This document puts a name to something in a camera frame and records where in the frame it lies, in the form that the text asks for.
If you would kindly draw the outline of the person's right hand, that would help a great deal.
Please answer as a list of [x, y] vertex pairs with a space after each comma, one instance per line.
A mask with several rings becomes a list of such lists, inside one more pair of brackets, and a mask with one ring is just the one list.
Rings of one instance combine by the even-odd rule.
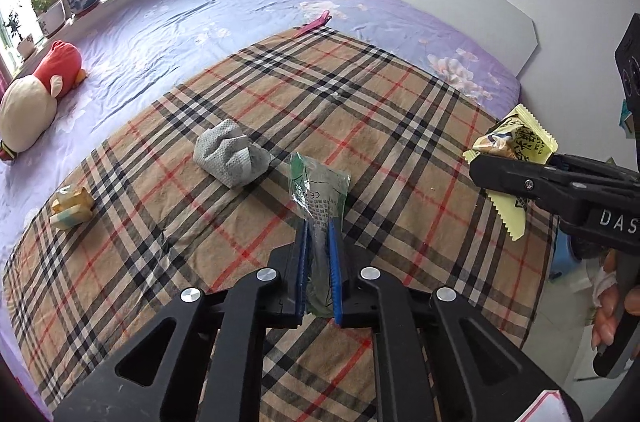
[[618, 325], [616, 309], [620, 306], [620, 287], [616, 276], [616, 251], [608, 251], [603, 265], [594, 277], [592, 301], [596, 306], [591, 329], [591, 348], [610, 346]]

